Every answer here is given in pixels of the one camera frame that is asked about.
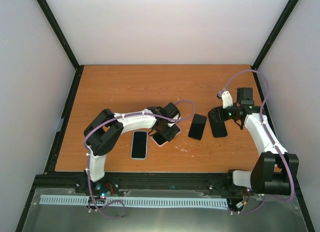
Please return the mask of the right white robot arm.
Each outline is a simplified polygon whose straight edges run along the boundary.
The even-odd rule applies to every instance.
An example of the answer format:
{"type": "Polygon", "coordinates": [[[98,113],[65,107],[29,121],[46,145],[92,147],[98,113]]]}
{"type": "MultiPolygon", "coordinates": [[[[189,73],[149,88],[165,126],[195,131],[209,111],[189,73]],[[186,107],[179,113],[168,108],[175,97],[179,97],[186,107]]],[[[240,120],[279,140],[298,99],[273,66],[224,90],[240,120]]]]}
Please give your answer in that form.
{"type": "Polygon", "coordinates": [[[225,122],[232,120],[240,129],[246,129],[257,148],[259,158],[251,171],[231,169],[227,185],[245,187],[257,194],[288,195],[295,190],[299,159],[288,153],[273,133],[262,106],[255,105],[252,88],[238,88],[236,101],[223,89],[217,97],[222,105],[208,112],[215,138],[227,137],[225,122]]]}

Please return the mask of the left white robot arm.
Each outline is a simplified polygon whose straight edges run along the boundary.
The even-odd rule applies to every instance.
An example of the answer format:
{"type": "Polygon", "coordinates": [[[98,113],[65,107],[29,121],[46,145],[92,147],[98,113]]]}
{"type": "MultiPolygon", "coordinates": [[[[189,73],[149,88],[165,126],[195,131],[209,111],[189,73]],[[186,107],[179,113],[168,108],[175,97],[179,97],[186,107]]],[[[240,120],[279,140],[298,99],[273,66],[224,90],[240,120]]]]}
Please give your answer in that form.
{"type": "Polygon", "coordinates": [[[165,107],[147,107],[138,112],[113,113],[110,109],[102,110],[84,130],[84,147],[88,150],[88,163],[85,169],[89,179],[87,188],[93,193],[103,190],[105,162],[119,137],[127,132],[139,129],[151,129],[165,142],[172,141],[181,129],[177,126],[180,111],[175,104],[165,107]]]}

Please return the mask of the black phone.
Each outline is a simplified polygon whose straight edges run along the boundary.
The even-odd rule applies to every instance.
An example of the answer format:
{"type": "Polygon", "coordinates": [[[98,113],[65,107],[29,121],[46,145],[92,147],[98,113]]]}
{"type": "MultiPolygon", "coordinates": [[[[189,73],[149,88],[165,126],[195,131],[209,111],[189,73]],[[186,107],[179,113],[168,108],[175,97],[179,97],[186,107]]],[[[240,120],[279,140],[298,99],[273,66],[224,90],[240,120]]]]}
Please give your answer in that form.
{"type": "Polygon", "coordinates": [[[204,133],[206,122],[207,122],[206,116],[203,116],[200,114],[194,114],[190,129],[188,132],[188,137],[195,140],[201,140],[204,133]]]}

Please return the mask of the black phone case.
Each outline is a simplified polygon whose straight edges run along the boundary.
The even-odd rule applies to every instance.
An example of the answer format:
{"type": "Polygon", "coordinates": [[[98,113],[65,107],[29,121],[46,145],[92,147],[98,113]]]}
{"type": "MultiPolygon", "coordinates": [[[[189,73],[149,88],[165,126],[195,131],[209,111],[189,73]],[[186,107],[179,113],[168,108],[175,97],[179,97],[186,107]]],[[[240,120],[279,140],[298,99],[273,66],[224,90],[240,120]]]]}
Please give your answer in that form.
{"type": "Polygon", "coordinates": [[[228,132],[224,122],[212,122],[210,127],[214,138],[227,137],[228,132]]]}

